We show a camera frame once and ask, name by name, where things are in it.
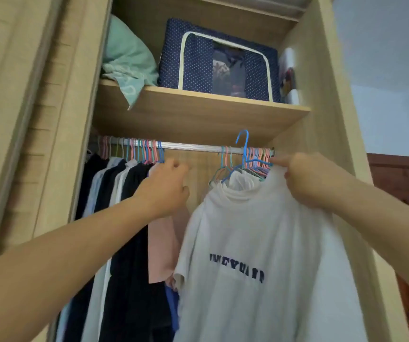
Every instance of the white trim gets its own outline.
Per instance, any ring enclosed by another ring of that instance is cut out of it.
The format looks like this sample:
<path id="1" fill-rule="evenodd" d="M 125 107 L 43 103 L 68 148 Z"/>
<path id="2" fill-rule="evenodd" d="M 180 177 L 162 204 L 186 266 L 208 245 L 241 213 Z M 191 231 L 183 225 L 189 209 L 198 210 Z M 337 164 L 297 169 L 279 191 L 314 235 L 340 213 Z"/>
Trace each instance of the white trim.
<path id="1" fill-rule="evenodd" d="M 184 51 L 185 51 L 185 42 L 187 41 L 187 37 L 189 34 L 194 34 L 196 36 L 201 36 L 204 38 L 212 39 L 214 42 L 221 43 L 224 45 L 227 45 L 229 47 L 233 48 L 239 48 L 239 49 L 244 49 L 247 51 L 252 51 L 256 54 L 260 54 L 264 58 L 264 62 L 266 63 L 266 71 L 268 74 L 268 95 L 269 95 L 269 101 L 273 102 L 272 100 L 272 85 L 271 85 L 271 74 L 270 74 L 270 69 L 269 69 L 269 62 L 267 57 L 263 54 L 260 53 L 259 51 L 256 51 L 252 48 L 246 47 L 244 45 L 239 45 L 233 42 L 230 42 L 228 40 L 220 39 L 217 37 L 209 36 L 207 34 L 200 34 L 199 32 L 194 32 L 194 31 L 188 31 L 184 34 L 182 37 L 182 42 L 181 42 L 181 57 L 179 60 L 179 85 L 178 85 L 178 90 L 183 90 L 183 83 L 184 83 Z"/>

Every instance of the pink garment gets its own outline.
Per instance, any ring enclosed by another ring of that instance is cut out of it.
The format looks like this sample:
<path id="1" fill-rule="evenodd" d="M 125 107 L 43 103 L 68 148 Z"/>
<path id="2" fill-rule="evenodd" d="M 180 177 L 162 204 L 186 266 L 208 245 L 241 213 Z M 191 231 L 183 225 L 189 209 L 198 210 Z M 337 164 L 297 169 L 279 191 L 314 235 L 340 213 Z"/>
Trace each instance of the pink garment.
<path id="1" fill-rule="evenodd" d="M 189 218 L 190 213 L 184 206 L 173 216 L 159 218 L 147 226 L 149 283 L 166 281 L 171 286 Z"/>

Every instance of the black garment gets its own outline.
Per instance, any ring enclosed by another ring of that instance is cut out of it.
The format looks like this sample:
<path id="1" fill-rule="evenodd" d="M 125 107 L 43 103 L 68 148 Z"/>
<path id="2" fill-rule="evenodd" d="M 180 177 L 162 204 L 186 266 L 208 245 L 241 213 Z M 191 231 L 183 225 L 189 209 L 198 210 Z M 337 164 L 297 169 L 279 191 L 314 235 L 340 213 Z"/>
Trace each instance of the black garment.
<path id="1" fill-rule="evenodd" d="M 83 216 L 84 209 L 87 204 L 87 197 L 89 196 L 92 180 L 98 171 L 105 169 L 108 165 L 108 160 L 100 158 L 99 155 L 93 154 L 84 165 L 83 177 L 81 179 L 80 196 L 78 198 L 78 205 L 76 206 L 75 220 Z"/>
<path id="2" fill-rule="evenodd" d="M 122 199 L 135 193 L 150 167 L 138 164 L 130 169 Z M 171 342 L 171 315 L 164 284 L 149 284 L 147 226 L 112 257 L 110 271 L 99 342 Z"/>
<path id="3" fill-rule="evenodd" d="M 117 166 L 108 169 L 103 174 L 94 212 L 98 212 L 109 207 L 114 181 L 117 174 L 126 168 L 125 163 L 125 160 L 121 160 Z M 64 342 L 81 341 L 93 286 L 94 278 L 92 277 L 72 299 L 70 316 L 68 318 L 67 328 L 64 334 Z"/>

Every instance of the forearm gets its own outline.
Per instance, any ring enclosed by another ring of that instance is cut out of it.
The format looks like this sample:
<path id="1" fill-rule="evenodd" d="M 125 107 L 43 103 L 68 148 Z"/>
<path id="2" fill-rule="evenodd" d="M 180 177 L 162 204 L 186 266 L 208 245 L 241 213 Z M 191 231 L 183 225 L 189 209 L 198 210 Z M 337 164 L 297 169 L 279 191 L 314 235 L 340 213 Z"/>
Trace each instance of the forearm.
<path id="1" fill-rule="evenodd" d="M 0 341 L 30 341 L 116 251 L 150 222 L 136 198 L 0 256 Z"/>
<path id="2" fill-rule="evenodd" d="M 331 210 L 354 226 L 409 283 L 409 206 L 355 180 L 342 188 Z"/>

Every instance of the brown door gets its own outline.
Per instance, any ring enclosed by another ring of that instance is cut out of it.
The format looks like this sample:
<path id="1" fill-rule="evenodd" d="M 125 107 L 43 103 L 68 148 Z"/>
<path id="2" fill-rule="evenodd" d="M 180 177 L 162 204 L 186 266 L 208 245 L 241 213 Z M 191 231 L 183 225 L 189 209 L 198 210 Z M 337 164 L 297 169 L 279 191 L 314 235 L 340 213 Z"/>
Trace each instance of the brown door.
<path id="1" fill-rule="evenodd" d="M 409 204 L 409 156 L 367 154 L 367 159 L 374 185 Z M 409 285 L 396 276 L 409 324 Z"/>

